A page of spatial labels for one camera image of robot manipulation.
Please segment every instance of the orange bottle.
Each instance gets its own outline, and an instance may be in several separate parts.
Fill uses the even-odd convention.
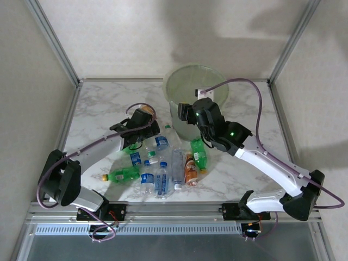
[[[188,186],[197,185],[197,168],[191,151],[186,153],[185,184]]]

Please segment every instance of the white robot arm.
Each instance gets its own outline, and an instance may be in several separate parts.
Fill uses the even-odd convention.
[[[320,193],[308,180],[321,185],[323,173],[318,170],[310,173],[289,161],[279,161],[250,130],[237,122],[225,121],[219,106],[210,98],[202,98],[193,105],[179,104],[178,115],[188,124],[197,125],[202,139],[210,141],[213,147],[250,163],[283,188],[265,193],[247,191],[238,204],[236,219],[253,220],[251,217],[261,212],[286,212],[298,220],[308,219]]]
[[[91,212],[99,212],[98,216],[102,217],[108,208],[108,200],[98,192],[82,187],[81,175],[107,155],[158,133],[159,126],[153,116],[136,109],[131,119],[111,126],[100,138],[77,148],[73,153],[52,151],[39,179],[36,195],[40,205],[47,208],[42,203],[46,193],[57,204],[83,207]]]

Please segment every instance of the white marble table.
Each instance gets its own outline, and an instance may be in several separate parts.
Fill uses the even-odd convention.
[[[125,118],[125,109],[136,102],[152,105],[160,128],[170,122],[169,105],[162,82],[86,82],[83,84],[67,138],[65,150],[72,150],[99,137],[111,125]],[[266,82],[258,82],[263,97],[260,139],[265,146],[287,158],[285,143]],[[225,119],[237,121],[254,132],[258,98],[246,83],[230,84],[230,98],[223,112]],[[167,201],[238,200],[246,190],[278,188],[271,179],[253,166],[216,149],[206,148],[208,174],[200,176],[196,187],[175,191]],[[82,186],[104,194],[110,201],[163,201],[139,194],[140,180],[115,184],[102,181],[102,175],[119,166],[120,153],[114,153],[93,165],[82,175]]]

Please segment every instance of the white bottle cap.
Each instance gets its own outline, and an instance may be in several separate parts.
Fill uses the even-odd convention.
[[[174,185],[174,189],[175,189],[175,190],[181,190],[181,189],[182,189],[181,184],[175,184],[175,185]]]

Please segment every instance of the translucent bucket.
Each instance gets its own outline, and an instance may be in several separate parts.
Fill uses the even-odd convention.
[[[199,64],[187,64],[166,75],[163,92],[169,102],[173,128],[180,138],[191,141],[200,136],[200,131],[197,126],[188,125],[179,119],[178,104],[181,102],[193,104],[197,100],[195,89],[207,89],[225,80],[226,78],[219,72]],[[228,96],[227,84],[214,90],[214,102],[219,105],[221,112]]]

